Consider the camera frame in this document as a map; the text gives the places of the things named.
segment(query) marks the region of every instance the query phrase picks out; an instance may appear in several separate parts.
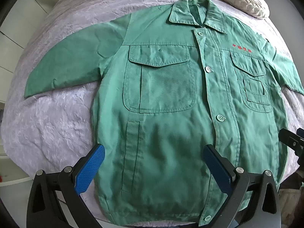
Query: silver screw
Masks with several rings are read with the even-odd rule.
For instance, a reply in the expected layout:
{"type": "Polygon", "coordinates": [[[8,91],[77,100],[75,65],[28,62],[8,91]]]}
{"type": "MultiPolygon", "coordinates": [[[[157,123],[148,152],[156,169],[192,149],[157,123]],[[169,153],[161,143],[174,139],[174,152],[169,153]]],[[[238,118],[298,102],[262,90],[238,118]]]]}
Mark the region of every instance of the silver screw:
{"type": "Polygon", "coordinates": [[[244,169],[242,167],[237,167],[236,170],[238,173],[244,173],[244,169]]]}
{"type": "Polygon", "coordinates": [[[38,170],[38,171],[36,172],[36,175],[37,175],[37,176],[41,176],[42,173],[43,173],[43,170],[38,170]]]}
{"type": "Polygon", "coordinates": [[[266,174],[267,176],[269,176],[269,177],[272,175],[270,170],[266,170],[266,171],[265,171],[265,174],[266,174]]]}
{"type": "Polygon", "coordinates": [[[64,172],[69,173],[69,172],[72,171],[72,167],[71,166],[67,166],[63,170],[64,170],[64,172]]]}

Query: pocket flap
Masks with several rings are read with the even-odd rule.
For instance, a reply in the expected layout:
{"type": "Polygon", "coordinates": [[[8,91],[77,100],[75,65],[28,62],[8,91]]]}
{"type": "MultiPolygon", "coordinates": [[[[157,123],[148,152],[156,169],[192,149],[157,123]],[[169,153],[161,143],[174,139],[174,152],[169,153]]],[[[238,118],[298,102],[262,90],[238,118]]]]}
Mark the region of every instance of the pocket flap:
{"type": "Polygon", "coordinates": [[[183,45],[131,45],[130,62],[153,67],[189,61],[189,49],[183,45]]]}
{"type": "Polygon", "coordinates": [[[242,71],[252,76],[261,76],[266,73],[266,69],[262,60],[235,52],[230,52],[230,55],[233,64],[242,71]]]}

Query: green jacket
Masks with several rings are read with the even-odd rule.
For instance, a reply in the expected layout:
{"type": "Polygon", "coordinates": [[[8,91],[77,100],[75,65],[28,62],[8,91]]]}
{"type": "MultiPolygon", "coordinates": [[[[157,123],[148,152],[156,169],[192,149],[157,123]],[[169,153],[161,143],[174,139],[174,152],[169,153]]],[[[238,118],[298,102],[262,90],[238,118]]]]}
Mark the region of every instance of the green jacket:
{"type": "Polygon", "coordinates": [[[279,183],[287,158],[280,86],[304,93],[297,70],[211,0],[150,7],[71,34],[31,72],[24,96],[91,81],[101,82],[92,125],[106,153],[95,183],[111,222],[207,224],[226,198],[202,160],[207,144],[279,183]]]}

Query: textured blue pad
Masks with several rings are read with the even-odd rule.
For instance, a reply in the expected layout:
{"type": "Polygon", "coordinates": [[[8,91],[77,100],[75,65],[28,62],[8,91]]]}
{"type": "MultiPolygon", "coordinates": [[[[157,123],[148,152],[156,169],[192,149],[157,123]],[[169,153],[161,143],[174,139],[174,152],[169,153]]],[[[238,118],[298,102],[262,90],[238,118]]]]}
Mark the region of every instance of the textured blue pad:
{"type": "Polygon", "coordinates": [[[75,190],[78,195],[86,192],[104,159],[105,147],[99,145],[75,177],[75,190]]]}
{"type": "Polygon", "coordinates": [[[297,135],[304,138],[304,129],[302,128],[298,128],[297,129],[297,135]]]}
{"type": "Polygon", "coordinates": [[[223,193],[230,195],[232,191],[232,179],[218,158],[207,146],[203,149],[203,160],[209,168],[220,190],[223,193]]]}

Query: plush bedspread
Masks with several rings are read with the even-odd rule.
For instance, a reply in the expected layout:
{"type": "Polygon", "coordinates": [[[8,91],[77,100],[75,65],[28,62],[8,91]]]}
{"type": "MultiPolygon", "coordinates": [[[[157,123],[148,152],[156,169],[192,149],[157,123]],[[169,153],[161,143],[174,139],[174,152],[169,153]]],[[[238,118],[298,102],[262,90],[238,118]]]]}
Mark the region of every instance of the plush bedspread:
{"type": "MultiPolygon", "coordinates": [[[[44,54],[69,34],[92,24],[107,22],[139,9],[170,4],[177,0],[60,0],[25,48],[16,67],[1,127],[4,148],[9,157],[27,174],[38,169],[47,173],[74,165],[92,147],[90,109],[98,83],[49,91],[24,99],[31,70],[44,54]]],[[[291,57],[270,19],[259,20],[221,0],[212,0],[225,13],[238,18],[266,37],[277,49],[291,57]]],[[[289,118],[289,129],[304,127],[304,96],[282,88],[289,118]]],[[[290,151],[284,178],[298,165],[290,151]]],[[[93,213],[106,220],[94,197],[94,182],[82,197],[93,213]]],[[[171,226],[177,222],[147,222],[144,226],[171,226]]]]}

